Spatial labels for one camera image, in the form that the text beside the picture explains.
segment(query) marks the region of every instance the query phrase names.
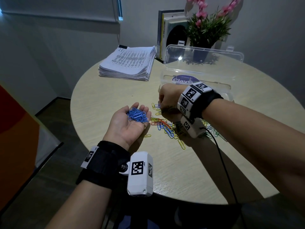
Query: hand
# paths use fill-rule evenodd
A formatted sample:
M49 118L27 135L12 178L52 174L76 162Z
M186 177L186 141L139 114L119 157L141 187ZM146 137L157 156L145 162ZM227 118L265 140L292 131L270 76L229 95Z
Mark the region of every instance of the hand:
M138 108L138 106L139 103L136 102L132 105L132 108ZM146 117L149 121L152 113L148 111L148 107L141 105L139 110L146 112ZM103 140L116 143L126 150L139 138L149 124L148 122L141 123L128 120L128 111L129 107L125 106L113 114L108 130L103 138Z
M166 110L170 107L177 108L180 95L186 89L186 85L164 84L159 92L161 109Z

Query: wristband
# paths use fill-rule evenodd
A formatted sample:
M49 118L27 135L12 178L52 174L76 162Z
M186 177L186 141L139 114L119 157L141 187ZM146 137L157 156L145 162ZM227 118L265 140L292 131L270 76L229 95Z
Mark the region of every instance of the wristband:
M87 180L99 186L113 189L118 181L119 167L130 161L130 154L121 146L101 141L92 147L82 167L76 184Z
M223 99L221 95L215 92L207 85L196 82L188 86L180 95L177 108L188 119L202 118L202 111L214 99Z

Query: purple label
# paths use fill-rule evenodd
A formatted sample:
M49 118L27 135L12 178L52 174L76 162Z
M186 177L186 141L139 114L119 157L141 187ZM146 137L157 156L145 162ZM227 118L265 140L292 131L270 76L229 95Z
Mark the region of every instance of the purple label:
M181 82L181 83L189 83L189 84L199 82L198 79L196 79L195 77L190 76L190 75L177 75L177 76L173 77L172 81Z

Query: person's right arm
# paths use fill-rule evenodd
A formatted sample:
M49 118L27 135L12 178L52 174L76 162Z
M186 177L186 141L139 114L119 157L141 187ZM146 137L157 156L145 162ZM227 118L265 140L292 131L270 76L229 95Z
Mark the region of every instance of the person's right arm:
M161 109L177 105L184 89L183 85L164 85ZM305 212L305 134L223 99L213 100L202 117Z

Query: open lid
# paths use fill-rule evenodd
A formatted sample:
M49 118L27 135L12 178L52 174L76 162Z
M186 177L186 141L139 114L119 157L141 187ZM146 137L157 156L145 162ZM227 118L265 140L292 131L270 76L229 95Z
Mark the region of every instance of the open lid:
M233 51L233 47L224 51L170 44L166 47L164 65L180 71L224 75L223 71L234 73L243 60L243 53Z

